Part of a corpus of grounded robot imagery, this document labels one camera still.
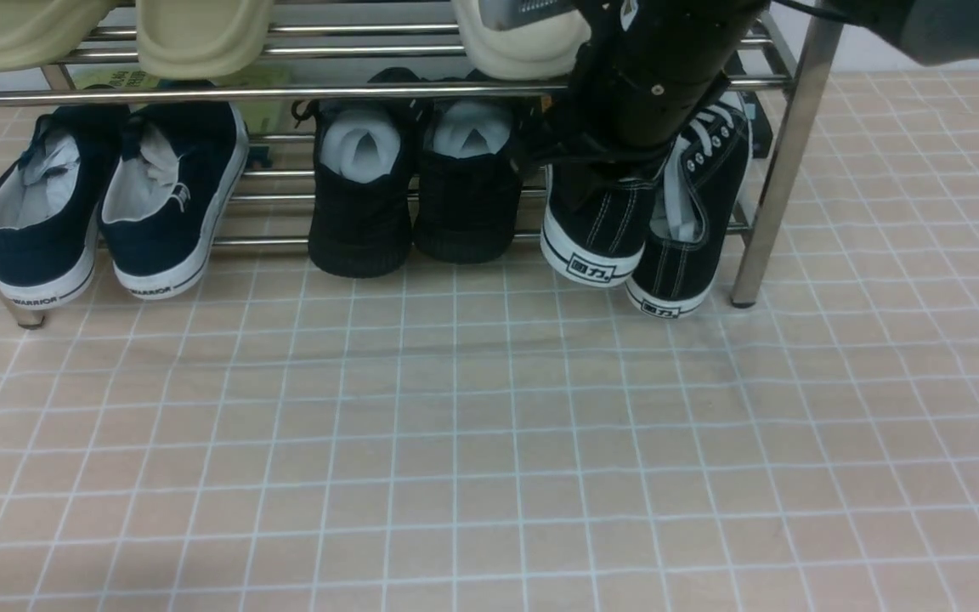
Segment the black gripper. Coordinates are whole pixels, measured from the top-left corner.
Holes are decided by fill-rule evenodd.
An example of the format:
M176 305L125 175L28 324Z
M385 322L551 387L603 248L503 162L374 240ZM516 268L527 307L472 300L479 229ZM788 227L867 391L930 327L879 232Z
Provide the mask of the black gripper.
M727 88L724 66L766 1L578 1L591 28L532 162L650 162Z

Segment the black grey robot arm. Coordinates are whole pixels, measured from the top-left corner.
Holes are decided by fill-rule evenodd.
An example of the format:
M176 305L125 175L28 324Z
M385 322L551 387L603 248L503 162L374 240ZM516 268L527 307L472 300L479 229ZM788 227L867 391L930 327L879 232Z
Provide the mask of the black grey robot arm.
M729 87L724 67L767 1L455 1L467 57L498 80L567 75L520 131L521 169L642 164ZM789 7L873 32L917 65L979 60L979 1L820 1Z

